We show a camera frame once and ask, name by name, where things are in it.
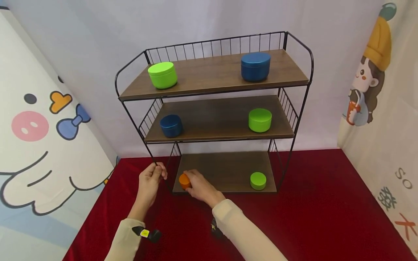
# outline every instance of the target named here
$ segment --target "blue bow tie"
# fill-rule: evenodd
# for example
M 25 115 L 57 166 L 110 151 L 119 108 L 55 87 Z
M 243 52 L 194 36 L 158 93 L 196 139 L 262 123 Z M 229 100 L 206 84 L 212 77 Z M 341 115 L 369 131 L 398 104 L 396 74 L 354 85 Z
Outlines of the blue bow tie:
M 56 124 L 58 134 L 66 140 L 75 139 L 80 123 L 90 121 L 90 116 L 80 104 L 76 106 L 76 114 L 74 119 L 62 119 Z

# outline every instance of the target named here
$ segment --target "green container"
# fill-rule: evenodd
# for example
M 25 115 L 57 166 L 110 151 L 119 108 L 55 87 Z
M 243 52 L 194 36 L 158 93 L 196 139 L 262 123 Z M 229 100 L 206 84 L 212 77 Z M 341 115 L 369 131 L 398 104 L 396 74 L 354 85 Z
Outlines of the green container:
M 177 74 L 172 62 L 156 63 L 148 68 L 148 74 L 157 89 L 167 89 L 177 83 Z
M 261 172 L 254 172 L 251 174 L 250 177 L 250 184 L 251 187 L 255 190 L 263 190 L 265 188 L 265 184 L 267 182 L 267 178 Z
M 254 132 L 266 132 L 271 125 L 271 112 L 266 109 L 254 109 L 248 114 L 248 126 Z

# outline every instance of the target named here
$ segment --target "black metal frame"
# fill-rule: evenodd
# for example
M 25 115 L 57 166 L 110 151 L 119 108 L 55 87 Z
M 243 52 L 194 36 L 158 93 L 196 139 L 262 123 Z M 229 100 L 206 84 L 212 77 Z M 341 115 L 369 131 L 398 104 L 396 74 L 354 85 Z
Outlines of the black metal frame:
M 271 39 L 272 36 L 276 37 L 278 35 L 279 37 L 279 42 L 278 42 L 278 48 L 271 48 Z M 306 99 L 308 97 L 308 92 L 309 92 L 309 88 L 311 86 L 312 83 L 312 77 L 314 75 L 314 56 L 312 54 L 312 51 L 310 50 L 309 47 L 307 47 L 304 43 L 302 43 L 298 38 L 296 38 L 293 34 L 291 34 L 290 32 L 285 32 L 285 31 L 278 31 L 278 32 L 271 32 L 271 33 L 261 33 L 261 34 L 254 34 L 254 35 L 244 35 L 244 36 L 237 36 L 237 37 L 230 37 L 230 38 L 221 38 L 221 39 L 215 39 L 215 40 L 208 40 L 208 41 L 199 41 L 199 42 L 192 42 L 192 43 L 184 43 L 184 44 L 177 44 L 177 45 L 171 45 L 171 46 L 164 46 L 164 47 L 157 47 L 157 48 L 150 48 L 150 49 L 146 49 L 143 52 L 141 52 L 140 54 L 138 54 L 134 59 L 132 59 L 129 63 L 127 63 L 125 66 L 123 66 L 117 73 L 115 76 L 115 90 L 116 90 L 116 94 L 118 96 L 118 98 L 120 97 L 119 91 L 118 91 L 118 87 L 117 87 L 117 79 L 120 75 L 120 73 L 127 68 L 130 64 L 132 64 L 134 61 L 136 61 L 139 57 L 141 57 L 142 55 L 145 57 L 146 62 L 148 65 L 154 64 L 154 58 L 156 63 L 158 62 L 162 62 L 162 61 L 180 61 L 181 59 L 178 58 L 178 49 L 180 49 L 180 51 L 183 51 L 184 53 L 184 60 L 189 60 L 187 58 L 187 53 L 186 53 L 186 46 L 191 46 L 193 49 L 193 59 L 196 59 L 196 50 L 195 50 L 195 46 L 197 45 L 197 48 L 201 49 L 201 53 L 202 53 L 202 58 L 206 58 L 206 57 L 213 57 L 214 56 L 214 43 L 219 42 L 219 46 L 220 46 L 220 55 L 232 55 L 232 40 L 234 39 L 239 39 L 240 41 L 240 47 L 239 47 L 239 52 L 238 53 L 246 53 L 244 51 L 242 51 L 242 41 L 244 39 L 248 38 L 248 52 L 251 52 L 251 39 L 254 37 L 258 37 L 258 51 L 264 51 L 261 49 L 261 38 L 262 36 L 268 36 L 268 49 L 267 50 L 275 50 L 275 49 L 284 49 L 286 50 L 287 48 L 287 44 L 288 44 L 288 39 L 289 36 L 291 38 L 293 38 L 297 43 L 299 43 L 302 47 L 304 47 L 309 55 L 310 55 L 310 59 L 311 59 L 311 74 L 309 77 L 309 82 L 307 85 L 293 85 L 293 86 L 286 86 L 286 87 L 268 87 L 268 88 L 255 88 L 255 89 L 247 89 L 245 91 L 251 91 L 251 90 L 260 90 L 260 89 L 278 89 L 278 94 L 277 96 L 279 97 L 280 103 L 283 107 L 283 110 L 288 118 L 288 121 L 290 123 L 290 125 L 292 126 L 293 132 L 294 132 L 294 136 L 292 138 L 292 145 L 288 154 L 288 158 L 287 158 L 287 162 L 286 165 L 283 167 L 282 164 L 282 160 L 280 157 L 280 154 L 278 153 L 278 149 L 277 149 L 277 145 L 276 145 L 276 141 L 274 139 L 270 139 L 270 143 L 269 143 L 269 147 L 268 147 L 268 151 L 269 152 L 276 152 L 277 156 L 279 158 L 279 163 L 280 163 L 280 168 L 281 168 L 281 172 L 282 172 L 282 176 L 280 178 L 279 181 L 276 181 L 276 188 L 277 190 L 280 188 L 283 179 L 285 177 L 287 168 L 289 167 L 289 162 L 290 162 L 290 158 L 291 158 L 291 154 L 293 151 L 293 146 L 295 144 L 295 140 L 296 140 L 296 135 L 298 133 L 298 129 L 299 129 L 299 124 L 301 122 L 301 118 L 302 118 L 302 113 L 303 110 L 305 108 L 305 103 L 306 103 Z M 225 53 L 222 51 L 222 42 L 223 41 L 229 41 L 229 45 L 226 45 L 227 47 L 229 46 L 229 52 Z M 206 43 L 210 43 L 210 50 L 211 50 L 211 55 L 206 55 L 205 56 L 205 52 L 204 52 L 204 47 L 203 44 Z M 172 56 L 176 56 L 176 59 L 170 59 L 170 55 L 168 53 L 169 49 L 171 50 L 171 48 L 173 48 L 174 53 L 172 53 Z M 167 59 L 161 59 L 161 53 L 160 50 L 165 50 L 165 54 L 167 56 Z M 293 106 L 291 100 L 289 99 L 289 96 L 286 93 L 285 88 L 290 88 L 290 87 L 296 87 L 296 86 L 306 86 L 306 90 L 305 90 L 305 96 L 303 98 L 303 102 L 301 105 L 301 110 L 300 110 L 300 114 L 298 115 L 295 107 Z M 125 109 L 126 113 L 128 114 L 132 124 L 134 125 L 135 129 L 137 130 L 139 136 L 141 137 L 142 141 L 144 142 L 145 147 L 148 150 L 148 153 L 150 154 L 151 158 L 153 159 L 153 161 L 155 162 L 155 158 L 152 155 L 150 149 L 148 148 L 149 144 L 173 144 L 173 148 L 171 149 L 171 153 L 170 153 L 170 157 L 168 158 L 168 162 L 167 162 L 167 166 L 169 165 L 170 159 L 173 156 L 178 156 L 181 157 L 181 151 L 180 151 L 180 147 L 178 146 L 179 143 L 192 143 L 192 142 L 217 142 L 217 141 L 237 141 L 237 140 L 252 140 L 252 139 L 228 139 L 228 140 L 202 140 L 202 141 L 175 141 L 175 142 L 146 142 L 145 141 L 145 137 L 150 129 L 150 127 L 152 126 L 152 124 L 155 121 L 156 116 L 158 115 L 162 105 L 164 104 L 163 98 L 173 98 L 173 97 L 185 97 L 185 96 L 196 96 L 196 95 L 208 95 L 208 94 L 220 94 L 220 93 L 227 93 L 227 92 L 237 92 L 237 91 L 218 91 L 218 92 L 210 92 L 210 93 L 204 93 L 204 94 L 180 94 L 180 95 L 174 95 L 174 96 L 161 96 L 158 98 L 151 98 L 154 101 L 152 102 L 150 108 L 148 109 L 147 113 L 144 116 L 144 119 L 141 121 L 141 123 L 139 124 L 139 126 L 136 125 L 136 123 L 134 122 L 129 110 L 127 109 L 125 102 L 128 101 L 139 101 L 139 100 L 147 100 L 150 98 L 144 98 L 144 99 L 129 99 L 129 100 L 120 100 L 120 102 L 122 103 L 123 108 Z

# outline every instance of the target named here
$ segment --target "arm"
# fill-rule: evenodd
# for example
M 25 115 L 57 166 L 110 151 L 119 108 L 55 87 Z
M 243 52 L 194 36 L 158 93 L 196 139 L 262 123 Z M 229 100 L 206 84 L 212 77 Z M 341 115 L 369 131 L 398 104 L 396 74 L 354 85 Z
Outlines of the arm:
M 246 261 L 287 261 L 277 247 L 231 200 L 215 189 L 197 170 L 184 172 L 192 188 L 186 191 L 206 202 L 222 233 L 234 244 Z
M 157 196 L 158 184 L 167 179 L 167 171 L 161 162 L 153 163 L 139 174 L 138 193 L 128 217 L 117 228 L 109 253 L 104 261 L 132 261 L 138 250 L 141 237 L 132 228 L 145 228 L 145 215 Z
M 212 209 L 216 224 L 247 261 L 286 261 L 286 257 L 231 200 Z

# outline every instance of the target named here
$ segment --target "cartoon backdrop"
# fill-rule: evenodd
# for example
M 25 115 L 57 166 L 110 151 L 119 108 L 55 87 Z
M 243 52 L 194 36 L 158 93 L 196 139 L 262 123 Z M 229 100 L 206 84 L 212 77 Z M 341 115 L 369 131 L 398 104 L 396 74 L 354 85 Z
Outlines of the cartoon backdrop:
M 415 0 L 383 5 L 354 73 L 338 144 L 418 257 L 417 12 Z
M 17 26 L 0 8 L 0 259 L 56 261 L 113 166 L 87 112 Z

